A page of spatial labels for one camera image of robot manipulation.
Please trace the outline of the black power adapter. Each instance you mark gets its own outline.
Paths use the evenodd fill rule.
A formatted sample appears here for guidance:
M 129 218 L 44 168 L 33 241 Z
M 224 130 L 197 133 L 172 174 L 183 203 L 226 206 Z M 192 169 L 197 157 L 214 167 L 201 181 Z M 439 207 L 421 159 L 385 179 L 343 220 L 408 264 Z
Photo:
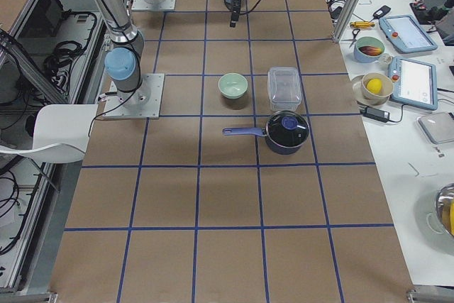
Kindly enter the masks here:
M 366 106 L 365 108 L 360 110 L 360 113 L 369 119 L 373 119 L 375 121 L 387 123 L 389 122 L 389 115 L 388 111 L 383 111 L 381 109 L 376 109 L 371 106 Z

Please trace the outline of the dark blue saucepan with lid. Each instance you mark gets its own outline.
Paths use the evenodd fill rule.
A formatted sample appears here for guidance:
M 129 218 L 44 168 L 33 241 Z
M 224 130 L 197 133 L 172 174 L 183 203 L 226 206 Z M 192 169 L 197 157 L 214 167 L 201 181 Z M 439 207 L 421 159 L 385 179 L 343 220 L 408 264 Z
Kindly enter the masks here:
M 290 155 L 297 152 L 309 137 L 309 125 L 299 114 L 283 110 L 271 115 L 264 128 L 224 128 L 222 133 L 225 136 L 263 137 L 270 150 L 280 155 Z

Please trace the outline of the white kitchen scale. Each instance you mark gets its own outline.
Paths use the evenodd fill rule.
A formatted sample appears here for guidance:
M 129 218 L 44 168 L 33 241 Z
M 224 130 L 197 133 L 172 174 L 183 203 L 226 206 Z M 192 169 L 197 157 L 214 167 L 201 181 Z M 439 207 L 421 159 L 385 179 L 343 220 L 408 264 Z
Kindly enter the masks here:
M 417 118 L 416 122 L 430 142 L 444 144 L 453 142 L 453 112 L 439 112 Z

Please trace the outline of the green bowl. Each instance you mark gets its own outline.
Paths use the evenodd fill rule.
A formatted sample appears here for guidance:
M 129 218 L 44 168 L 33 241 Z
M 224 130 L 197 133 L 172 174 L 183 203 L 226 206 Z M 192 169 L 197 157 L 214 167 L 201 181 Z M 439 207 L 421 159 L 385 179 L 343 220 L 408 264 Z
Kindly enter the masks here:
M 218 89 L 225 98 L 238 99 L 246 93 L 248 81 L 241 74 L 228 73 L 219 79 Z

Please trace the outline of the blue teach pendant far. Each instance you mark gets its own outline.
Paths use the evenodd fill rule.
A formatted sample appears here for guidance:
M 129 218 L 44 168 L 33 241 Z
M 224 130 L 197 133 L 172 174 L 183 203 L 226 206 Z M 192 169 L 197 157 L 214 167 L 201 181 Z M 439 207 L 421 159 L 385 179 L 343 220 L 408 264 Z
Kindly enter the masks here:
M 438 48 L 428 33 L 411 15 L 384 16 L 379 26 L 387 39 L 400 53 L 420 53 Z

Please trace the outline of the blue bowl with fruit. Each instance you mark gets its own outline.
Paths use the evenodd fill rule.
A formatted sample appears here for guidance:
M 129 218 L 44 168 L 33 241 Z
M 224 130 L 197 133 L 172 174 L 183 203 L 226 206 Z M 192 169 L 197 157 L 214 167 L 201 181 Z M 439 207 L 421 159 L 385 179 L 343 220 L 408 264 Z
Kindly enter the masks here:
M 365 36 L 355 42 L 353 56 L 357 62 L 371 63 L 377 61 L 384 51 L 385 46 L 381 40 Z

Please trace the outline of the blue teach pendant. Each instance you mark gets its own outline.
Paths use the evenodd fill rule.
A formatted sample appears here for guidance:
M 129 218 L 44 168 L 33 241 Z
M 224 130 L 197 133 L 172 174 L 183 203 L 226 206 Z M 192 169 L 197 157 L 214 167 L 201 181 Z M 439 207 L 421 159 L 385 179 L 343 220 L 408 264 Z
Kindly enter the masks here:
M 390 95 L 392 101 L 429 111 L 438 108 L 435 65 L 409 58 L 393 57 L 388 76 L 394 85 Z
M 379 26 L 387 39 L 400 53 L 420 53 L 438 48 L 428 33 L 411 15 L 384 16 Z

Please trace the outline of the blue teach pendant near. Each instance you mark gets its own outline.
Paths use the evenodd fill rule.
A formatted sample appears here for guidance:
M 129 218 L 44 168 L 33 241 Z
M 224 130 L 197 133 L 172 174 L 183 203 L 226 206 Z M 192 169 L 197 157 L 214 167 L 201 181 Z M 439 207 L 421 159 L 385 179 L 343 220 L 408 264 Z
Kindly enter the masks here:
M 394 85 L 390 95 L 392 101 L 429 111 L 438 108 L 435 65 L 409 58 L 393 57 L 388 76 Z

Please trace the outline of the steel mixing bowl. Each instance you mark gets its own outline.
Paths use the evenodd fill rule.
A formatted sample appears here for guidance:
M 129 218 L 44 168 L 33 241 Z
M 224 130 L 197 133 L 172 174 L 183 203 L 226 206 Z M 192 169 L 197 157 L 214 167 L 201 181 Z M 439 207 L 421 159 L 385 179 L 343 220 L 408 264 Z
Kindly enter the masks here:
M 426 223 L 433 232 L 453 237 L 453 183 L 436 192 Z

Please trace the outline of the clear plastic food container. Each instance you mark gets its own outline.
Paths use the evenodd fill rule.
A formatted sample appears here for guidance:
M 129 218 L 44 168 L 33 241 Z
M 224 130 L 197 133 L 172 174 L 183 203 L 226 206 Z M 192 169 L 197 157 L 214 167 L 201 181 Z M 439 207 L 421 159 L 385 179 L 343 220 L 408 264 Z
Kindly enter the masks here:
M 271 67 L 267 93 L 272 111 L 296 111 L 301 103 L 301 81 L 295 67 Z

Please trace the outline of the white chair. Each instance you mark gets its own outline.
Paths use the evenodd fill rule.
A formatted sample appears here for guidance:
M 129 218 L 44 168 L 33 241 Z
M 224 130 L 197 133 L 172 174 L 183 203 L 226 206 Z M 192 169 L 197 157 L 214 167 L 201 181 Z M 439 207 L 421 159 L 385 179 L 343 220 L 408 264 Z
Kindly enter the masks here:
M 1 146 L 1 153 L 35 162 L 65 164 L 84 159 L 96 104 L 51 104 L 37 115 L 31 149 Z

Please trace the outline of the yellow handled screwdriver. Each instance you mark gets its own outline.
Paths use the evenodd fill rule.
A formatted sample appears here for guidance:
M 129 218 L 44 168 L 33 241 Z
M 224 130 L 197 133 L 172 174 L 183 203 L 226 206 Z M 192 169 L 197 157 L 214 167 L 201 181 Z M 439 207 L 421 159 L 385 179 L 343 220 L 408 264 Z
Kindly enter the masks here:
M 370 29 L 375 27 L 375 23 L 371 21 L 353 21 L 350 22 L 350 27 L 358 29 Z

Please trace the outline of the black car key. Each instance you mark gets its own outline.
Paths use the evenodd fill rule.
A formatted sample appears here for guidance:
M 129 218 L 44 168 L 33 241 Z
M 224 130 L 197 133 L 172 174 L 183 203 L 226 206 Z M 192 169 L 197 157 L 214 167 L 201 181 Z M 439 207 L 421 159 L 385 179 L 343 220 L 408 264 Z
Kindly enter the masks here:
M 377 9 L 373 15 L 372 15 L 372 19 L 373 20 L 378 20 L 384 16 L 386 16 L 389 12 L 391 11 L 391 8 L 384 5 L 384 6 L 381 6 L 379 9 Z

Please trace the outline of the beige bowl with lemon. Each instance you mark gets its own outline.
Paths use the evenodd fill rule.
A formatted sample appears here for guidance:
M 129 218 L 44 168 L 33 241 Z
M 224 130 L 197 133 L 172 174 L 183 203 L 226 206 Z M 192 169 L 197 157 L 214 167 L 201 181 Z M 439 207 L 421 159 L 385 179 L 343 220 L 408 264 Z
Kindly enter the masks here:
M 386 99 L 393 93 L 394 84 L 387 76 L 373 72 L 362 77 L 360 90 L 366 99 Z

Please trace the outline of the scissors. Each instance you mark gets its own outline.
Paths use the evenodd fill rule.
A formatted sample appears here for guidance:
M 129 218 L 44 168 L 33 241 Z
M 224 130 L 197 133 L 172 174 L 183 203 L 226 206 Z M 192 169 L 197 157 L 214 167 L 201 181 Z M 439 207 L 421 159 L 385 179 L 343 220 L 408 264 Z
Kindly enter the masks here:
M 353 29 L 353 31 L 352 31 L 353 37 L 351 39 L 350 47 L 352 47 L 355 44 L 355 42 L 358 39 L 358 35 L 359 35 L 360 32 L 361 32 L 361 30 L 359 28 L 354 28 Z

